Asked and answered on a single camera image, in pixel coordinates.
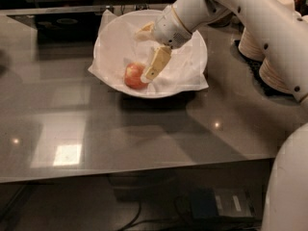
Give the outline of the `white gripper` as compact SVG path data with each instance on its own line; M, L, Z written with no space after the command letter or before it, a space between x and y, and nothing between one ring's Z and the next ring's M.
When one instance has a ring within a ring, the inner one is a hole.
M152 82L167 66L171 59L171 49L182 47L192 38L178 17L175 9L169 5L156 18L143 25L136 33L136 40L157 40L163 44L156 47L151 54L149 65L141 75L143 83Z

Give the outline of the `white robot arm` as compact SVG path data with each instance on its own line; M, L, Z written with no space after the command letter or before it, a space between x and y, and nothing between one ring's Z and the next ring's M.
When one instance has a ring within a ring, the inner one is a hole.
M308 23L277 0L176 0L140 36L177 49L202 24L234 13L302 107L308 105ZM308 231L308 124L281 146L269 178L261 231Z

